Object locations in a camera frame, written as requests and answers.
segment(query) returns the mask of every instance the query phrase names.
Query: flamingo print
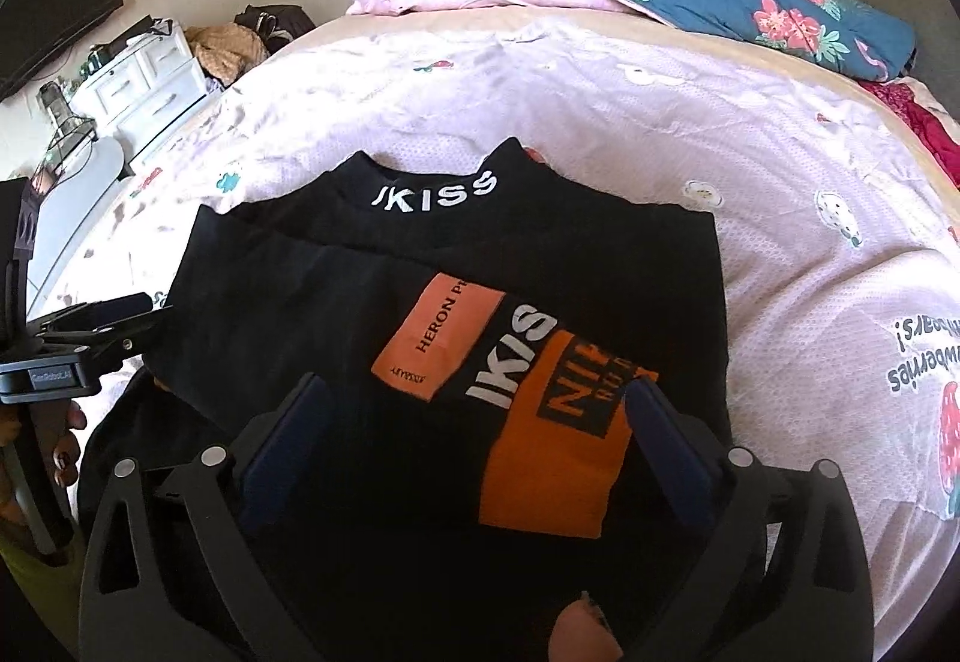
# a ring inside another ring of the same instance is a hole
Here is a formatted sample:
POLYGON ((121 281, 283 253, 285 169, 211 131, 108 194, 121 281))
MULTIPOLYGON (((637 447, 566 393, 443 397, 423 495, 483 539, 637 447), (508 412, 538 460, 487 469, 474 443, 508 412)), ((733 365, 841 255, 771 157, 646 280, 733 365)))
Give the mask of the flamingo print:
POLYGON ((880 82, 885 83, 886 80, 890 79, 890 71, 887 69, 887 64, 883 61, 878 61, 876 58, 870 57, 870 48, 867 47, 860 40, 853 40, 856 42, 856 48, 860 51, 860 54, 863 56, 864 61, 867 61, 871 66, 877 66, 877 68, 883 70, 883 75, 880 77, 880 82))

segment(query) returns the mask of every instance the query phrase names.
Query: drawer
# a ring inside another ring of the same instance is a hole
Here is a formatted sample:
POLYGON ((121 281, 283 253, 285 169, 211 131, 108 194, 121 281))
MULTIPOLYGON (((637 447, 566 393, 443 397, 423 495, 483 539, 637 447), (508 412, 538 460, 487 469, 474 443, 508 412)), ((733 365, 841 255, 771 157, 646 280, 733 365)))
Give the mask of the drawer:
POLYGON ((136 58, 126 58, 103 75, 96 76, 93 92, 103 108, 104 118, 117 117, 150 90, 136 58))
POLYGON ((136 53, 150 85, 159 85, 169 74, 193 59, 184 33, 174 28, 169 37, 156 37, 136 53))
POLYGON ((117 122, 114 136, 127 148, 127 159, 137 155, 205 95, 206 80, 197 61, 190 61, 176 70, 163 85, 152 90, 117 122))

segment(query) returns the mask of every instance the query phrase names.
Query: wall-mounted tv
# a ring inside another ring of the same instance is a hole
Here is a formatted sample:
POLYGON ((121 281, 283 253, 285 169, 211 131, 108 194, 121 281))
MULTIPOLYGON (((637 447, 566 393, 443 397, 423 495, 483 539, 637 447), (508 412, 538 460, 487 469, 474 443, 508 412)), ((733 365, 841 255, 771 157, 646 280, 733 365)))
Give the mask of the wall-mounted tv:
POLYGON ((123 6, 123 0, 5 0, 0 5, 0 101, 123 6))

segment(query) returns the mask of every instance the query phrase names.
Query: drawer handle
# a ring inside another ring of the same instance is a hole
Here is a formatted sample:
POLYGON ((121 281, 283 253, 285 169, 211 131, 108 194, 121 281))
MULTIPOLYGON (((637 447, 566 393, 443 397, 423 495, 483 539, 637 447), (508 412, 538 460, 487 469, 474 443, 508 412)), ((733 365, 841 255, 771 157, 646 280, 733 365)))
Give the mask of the drawer handle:
POLYGON ((159 107, 157 107, 156 109, 154 109, 153 114, 155 114, 155 115, 160 114, 160 112, 163 112, 165 109, 167 109, 167 107, 170 106, 170 104, 173 104, 175 101, 176 101, 176 93, 171 93, 171 94, 167 97, 167 100, 166 100, 165 102, 163 102, 163 104, 161 104, 159 107))

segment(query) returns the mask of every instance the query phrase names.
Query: white bed sheet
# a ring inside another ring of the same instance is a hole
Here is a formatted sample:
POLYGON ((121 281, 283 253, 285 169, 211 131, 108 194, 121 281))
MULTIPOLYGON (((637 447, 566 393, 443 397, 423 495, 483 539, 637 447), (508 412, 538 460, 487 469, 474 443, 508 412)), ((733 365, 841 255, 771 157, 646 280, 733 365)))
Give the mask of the white bed sheet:
MULTIPOLYGON (((960 374, 944 353, 960 344, 960 211, 918 139, 839 75, 598 11, 335 21, 240 80, 130 184, 49 307, 136 291, 160 304, 200 203, 290 192, 359 149, 467 173, 507 136, 591 187, 713 212, 734 437, 770 464, 841 465, 880 656, 960 539, 940 450, 960 374)), ((90 403, 94 420, 122 384, 90 403)))

